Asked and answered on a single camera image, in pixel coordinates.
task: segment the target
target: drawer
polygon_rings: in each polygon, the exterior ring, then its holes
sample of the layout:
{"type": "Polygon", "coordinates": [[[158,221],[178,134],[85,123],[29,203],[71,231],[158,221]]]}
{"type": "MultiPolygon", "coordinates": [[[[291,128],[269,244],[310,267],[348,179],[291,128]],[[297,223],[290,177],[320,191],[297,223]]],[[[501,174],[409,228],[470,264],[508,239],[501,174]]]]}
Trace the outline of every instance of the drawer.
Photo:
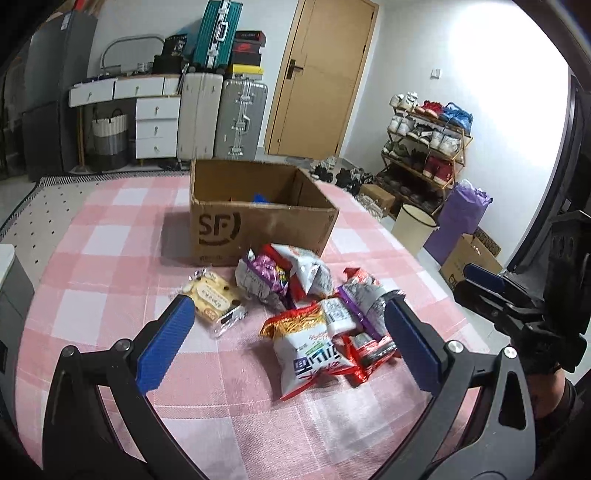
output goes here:
{"type": "Polygon", "coordinates": [[[165,77],[163,95],[176,95],[180,77],[165,77]]]}
{"type": "Polygon", "coordinates": [[[118,79],[115,83],[115,98],[135,98],[162,95],[164,77],[136,77],[118,79]]]}
{"type": "Polygon", "coordinates": [[[141,138],[135,140],[135,158],[167,158],[176,156],[176,137],[141,138]]]}
{"type": "Polygon", "coordinates": [[[89,82],[70,90],[70,106],[108,102],[113,99],[115,79],[89,82]]]}
{"type": "Polygon", "coordinates": [[[144,98],[135,105],[136,120],[158,120],[161,118],[178,119],[181,107],[180,97],[175,98],[144,98]]]}
{"type": "Polygon", "coordinates": [[[168,138],[176,142],[177,120],[138,120],[135,123],[135,138],[168,138]]]}

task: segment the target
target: purple plastic bag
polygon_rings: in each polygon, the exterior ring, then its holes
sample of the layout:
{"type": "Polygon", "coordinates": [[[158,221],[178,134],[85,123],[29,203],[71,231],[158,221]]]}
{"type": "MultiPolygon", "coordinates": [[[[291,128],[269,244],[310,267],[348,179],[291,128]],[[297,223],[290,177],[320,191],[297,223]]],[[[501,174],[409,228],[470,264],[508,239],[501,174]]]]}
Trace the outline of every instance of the purple plastic bag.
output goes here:
{"type": "Polygon", "coordinates": [[[445,202],[439,215],[439,230],[434,231],[425,243],[425,250],[443,265],[456,247],[463,233],[472,235],[492,197],[481,189],[475,189],[467,180],[458,183],[445,202]]]}

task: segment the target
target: red shoe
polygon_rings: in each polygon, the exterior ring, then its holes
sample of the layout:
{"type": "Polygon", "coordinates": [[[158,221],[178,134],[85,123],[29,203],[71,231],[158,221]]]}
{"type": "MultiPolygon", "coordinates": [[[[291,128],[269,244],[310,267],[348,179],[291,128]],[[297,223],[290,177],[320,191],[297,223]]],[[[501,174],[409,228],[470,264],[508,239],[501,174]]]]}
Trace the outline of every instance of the red shoe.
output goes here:
{"type": "Polygon", "coordinates": [[[425,103],[423,104],[423,110],[425,110],[427,115],[439,118],[439,114],[443,113],[443,105],[439,102],[429,102],[425,100],[425,103]]]}
{"type": "Polygon", "coordinates": [[[453,177],[453,165],[450,162],[437,158],[438,169],[433,180],[439,185],[447,185],[453,177]]]}
{"type": "Polygon", "coordinates": [[[423,175],[425,175],[428,179],[432,179],[437,170],[439,169],[439,159],[437,157],[433,157],[432,155],[427,159],[425,162],[425,167],[423,168],[423,175]]]}

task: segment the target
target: sf logo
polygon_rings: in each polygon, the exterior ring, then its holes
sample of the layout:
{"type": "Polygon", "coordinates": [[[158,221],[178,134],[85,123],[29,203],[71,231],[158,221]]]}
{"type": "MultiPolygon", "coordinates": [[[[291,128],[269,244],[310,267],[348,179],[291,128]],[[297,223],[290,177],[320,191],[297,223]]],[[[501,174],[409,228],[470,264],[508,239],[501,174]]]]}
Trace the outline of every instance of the sf logo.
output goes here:
{"type": "Polygon", "coordinates": [[[240,223],[240,213],[203,213],[199,216],[199,244],[219,247],[230,243],[238,235],[240,223]]]}

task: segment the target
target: pink and white checkered tablecloth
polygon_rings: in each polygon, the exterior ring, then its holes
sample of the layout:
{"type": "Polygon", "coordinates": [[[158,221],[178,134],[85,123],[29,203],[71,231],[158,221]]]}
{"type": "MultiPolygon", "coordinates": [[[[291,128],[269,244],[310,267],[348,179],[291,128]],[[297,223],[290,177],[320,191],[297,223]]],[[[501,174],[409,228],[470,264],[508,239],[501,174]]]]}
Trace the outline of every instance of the pink and white checkered tablecloth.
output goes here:
{"type": "MultiPolygon", "coordinates": [[[[419,318],[445,339],[482,346],[454,302],[388,231],[349,194],[322,189],[340,209],[323,255],[337,284],[345,267],[363,267],[403,289],[419,318]]],[[[18,360],[18,431],[39,464],[61,349],[108,349],[161,314],[194,270],[188,218],[188,177],[103,182],[74,218],[35,294],[18,360]]],[[[410,431],[428,395],[397,360],[359,388],[341,378],[278,401],[280,368],[271,342],[258,337],[270,315],[257,306],[219,341],[196,323],[160,388],[149,393],[152,405],[212,480],[368,479],[410,431]]],[[[126,450],[140,458],[108,389],[103,397],[126,450]]],[[[464,402],[449,446],[473,401],[470,395],[464,402]]]]}

